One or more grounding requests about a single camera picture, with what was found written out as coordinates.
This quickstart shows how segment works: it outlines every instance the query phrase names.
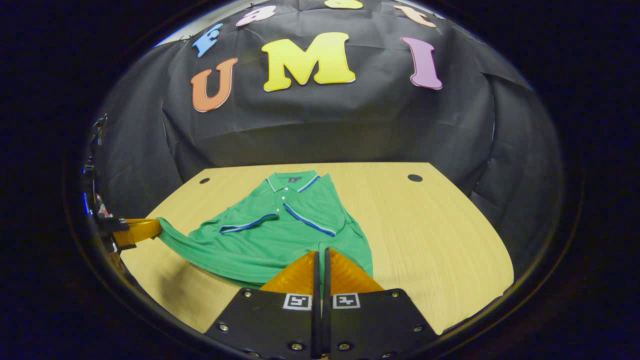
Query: black backdrop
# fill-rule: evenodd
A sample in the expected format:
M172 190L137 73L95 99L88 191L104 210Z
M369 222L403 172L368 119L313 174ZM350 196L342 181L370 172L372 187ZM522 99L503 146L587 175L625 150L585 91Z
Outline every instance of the black backdrop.
M564 119L557 123L560 138L586 178L582 220L563 262L523 307L448 358L638 357L632 206L637 186L631 176L637 170L632 151L637 6L631 1L438 6L455 12L447 4L464 10L467 16L458 13L464 23L517 64L553 118ZM11 67L3 101L15 108L3 121L9 182L3 350L23 359L195 358L132 315L96 280L70 240L60 186L63 158L75 159L86 119L95 116L115 84L114 74L124 73L113 64L184 3L3 8L10 31L2 48ZM164 33L141 42L150 47L173 30L161 26Z
M97 148L99 192L118 216L142 218L205 168L275 163L425 161L483 212L522 275L552 233L561 209L563 166L552 121L530 84L490 46L430 16L427 28L391 0L360 10L324 0L272 0L275 15L238 28L253 8L219 21L201 58L189 40L153 48L100 107L108 113ZM320 33L347 33L350 84L265 92L264 44L290 38L306 49ZM441 90L413 85L413 58L401 37L434 46ZM206 113L191 105L191 78L228 58L227 101ZM219 73L207 80L215 94Z

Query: polo shirt collar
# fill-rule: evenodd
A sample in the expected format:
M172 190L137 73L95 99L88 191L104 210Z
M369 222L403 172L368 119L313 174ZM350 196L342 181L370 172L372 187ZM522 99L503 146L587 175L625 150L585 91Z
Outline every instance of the polo shirt collar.
M295 183L283 183L278 176L282 177L300 177ZM285 187L291 188L299 192L300 190L306 190L315 180L318 178L318 174L315 170L305 172L288 172L288 173L276 173L274 172L267 178L267 183L273 189L273 192L282 190Z

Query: green polo shirt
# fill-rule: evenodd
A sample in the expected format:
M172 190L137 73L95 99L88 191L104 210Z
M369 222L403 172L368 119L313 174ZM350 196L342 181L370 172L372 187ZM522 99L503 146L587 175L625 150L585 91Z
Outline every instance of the green polo shirt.
M178 255L242 286L258 288L311 250L320 252L323 274L327 247L373 277L367 238L340 203L329 174L272 174L189 236L157 219L163 229L158 237Z

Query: foam letter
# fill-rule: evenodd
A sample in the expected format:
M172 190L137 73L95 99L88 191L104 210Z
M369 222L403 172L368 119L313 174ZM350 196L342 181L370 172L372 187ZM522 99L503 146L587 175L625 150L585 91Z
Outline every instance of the foam letter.
M358 0L327 0L324 4L334 9L359 9L362 7L362 3Z
M442 88L442 81L436 75L436 65L433 63L433 45L416 38L401 37L411 49L413 56L413 67L415 72L411 75L411 82L416 86L439 90Z
M204 53L206 53L207 50L209 50L209 48L216 43L216 37L218 37L218 35L220 34L217 29L219 29L220 26L222 26L222 24L216 24L193 44L192 47L195 46L198 49L198 57L204 55Z
M254 21L260 21L267 19L268 17L272 17L273 14L275 14L274 10L276 10L276 7L273 5L256 9L240 19L240 21L236 23L236 26L243 26Z
M300 85L311 76L316 62L318 72L314 80L319 84L351 83L356 74L349 70L344 54L344 42L349 38L345 33L322 33L303 51L289 39L265 44L262 51L269 54L269 80L264 83L264 91L286 89L291 79L284 76L284 67Z
M414 9L410 8L409 6L394 5L394 8L396 8L398 10L402 10L402 12L409 19L417 22L418 24L429 26L430 28L435 28L436 27L436 24L423 19L423 17L427 17L427 15L424 15L423 13L419 13L419 12L415 11Z
M214 97L207 96L207 78L211 75L211 69L207 69L193 78L193 107L201 113L219 108L227 101L231 92L231 75L233 66L237 63L237 58L231 58L221 62L216 70L220 71L220 87L218 93Z

